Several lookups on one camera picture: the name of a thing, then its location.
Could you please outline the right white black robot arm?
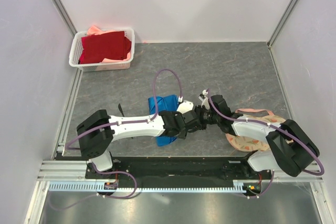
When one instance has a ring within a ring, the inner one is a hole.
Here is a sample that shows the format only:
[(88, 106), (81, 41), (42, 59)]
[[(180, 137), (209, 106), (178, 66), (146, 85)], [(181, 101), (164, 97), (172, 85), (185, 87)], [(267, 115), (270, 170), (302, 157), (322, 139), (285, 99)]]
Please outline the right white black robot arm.
[(269, 150), (251, 154), (247, 162), (241, 164), (240, 172), (245, 178), (254, 178), (259, 171), (267, 169), (282, 170), (291, 177), (301, 172), (315, 176), (324, 173), (319, 149), (294, 120), (265, 122), (230, 111), (225, 115), (215, 107), (207, 109), (200, 105), (195, 113), (203, 127), (216, 124), (224, 133), (268, 144)]

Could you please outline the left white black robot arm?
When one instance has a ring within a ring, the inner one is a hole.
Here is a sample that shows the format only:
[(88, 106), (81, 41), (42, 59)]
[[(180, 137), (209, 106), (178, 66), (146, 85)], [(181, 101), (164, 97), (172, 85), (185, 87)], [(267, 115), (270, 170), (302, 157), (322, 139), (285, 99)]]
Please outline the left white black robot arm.
[(113, 141), (139, 136), (186, 138), (188, 133), (202, 128), (194, 111), (184, 114), (161, 111), (155, 118), (151, 115), (122, 118), (109, 116), (106, 110), (98, 110), (77, 126), (77, 134), (81, 157), (91, 160), (103, 178), (111, 178), (115, 165), (107, 148)]

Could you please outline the blue cloth napkin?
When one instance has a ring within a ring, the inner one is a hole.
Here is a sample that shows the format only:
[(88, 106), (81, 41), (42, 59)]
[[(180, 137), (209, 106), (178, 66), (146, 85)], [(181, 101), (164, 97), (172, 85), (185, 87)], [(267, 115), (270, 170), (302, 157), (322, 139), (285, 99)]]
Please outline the blue cloth napkin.
[[(178, 98), (176, 95), (168, 95), (165, 97), (157, 96), (158, 111), (176, 111), (178, 108)], [(154, 97), (148, 98), (149, 113), (155, 113)], [(157, 146), (162, 147), (173, 143), (177, 137), (159, 136), (156, 137)]]

